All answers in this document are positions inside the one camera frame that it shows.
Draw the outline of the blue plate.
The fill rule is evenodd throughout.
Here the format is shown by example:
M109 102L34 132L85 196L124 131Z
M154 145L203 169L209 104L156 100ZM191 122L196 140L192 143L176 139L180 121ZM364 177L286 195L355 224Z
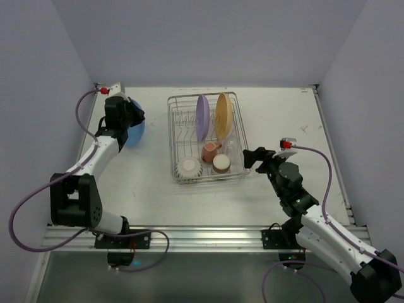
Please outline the blue plate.
M141 108L141 105L137 101L135 100L133 101L136 103L138 107ZM145 120L139 125L128 125L128 138L126 140L125 145L128 147L136 146L140 142L144 132L145 132Z

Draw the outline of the yellow plate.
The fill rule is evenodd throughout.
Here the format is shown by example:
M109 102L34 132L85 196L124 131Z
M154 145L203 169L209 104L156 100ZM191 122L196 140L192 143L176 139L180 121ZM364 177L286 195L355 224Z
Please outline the yellow plate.
M224 140L232 127L232 104L229 96L221 93L215 109L215 130L217 138Z

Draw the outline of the purple plate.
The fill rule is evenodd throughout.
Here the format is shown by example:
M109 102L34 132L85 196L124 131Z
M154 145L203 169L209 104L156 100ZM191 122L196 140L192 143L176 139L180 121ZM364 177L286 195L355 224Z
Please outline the purple plate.
M210 123L210 106L205 95L200 94L196 105L196 135L199 142L205 140Z

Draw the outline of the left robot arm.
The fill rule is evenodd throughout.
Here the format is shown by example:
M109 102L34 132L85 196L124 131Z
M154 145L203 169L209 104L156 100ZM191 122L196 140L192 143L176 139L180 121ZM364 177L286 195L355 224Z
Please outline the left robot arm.
M145 113L130 98L109 97L99 125L84 156L65 174L50 181L50 213L54 225L83 227L109 235L129 232L126 217L103 209L97 180L129 138L128 130L144 122Z

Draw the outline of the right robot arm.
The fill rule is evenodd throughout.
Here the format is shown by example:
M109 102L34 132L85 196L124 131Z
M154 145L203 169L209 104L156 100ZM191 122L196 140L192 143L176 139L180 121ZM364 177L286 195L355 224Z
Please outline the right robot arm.
M368 245L327 214L320 203L303 187L299 167L288 158L299 150L291 141L281 140L275 152L259 147L244 150L244 167L256 162L259 174L265 174L289 220L281 226L289 239L312 251L349 285L358 302L386 302L402 288L403 268L387 249Z

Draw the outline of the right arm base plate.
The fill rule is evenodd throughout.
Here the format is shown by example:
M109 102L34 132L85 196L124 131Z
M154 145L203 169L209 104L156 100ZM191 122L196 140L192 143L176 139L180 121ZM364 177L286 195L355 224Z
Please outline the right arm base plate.
M283 229L264 229L261 231L263 249L269 250L299 250L295 234Z

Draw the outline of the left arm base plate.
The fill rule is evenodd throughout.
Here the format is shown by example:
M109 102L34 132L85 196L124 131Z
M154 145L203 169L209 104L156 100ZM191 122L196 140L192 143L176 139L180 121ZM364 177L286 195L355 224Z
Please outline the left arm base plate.
M149 249L152 239L151 231L148 229L130 229L126 235L112 235L103 237L98 236L95 239L94 247L96 249Z

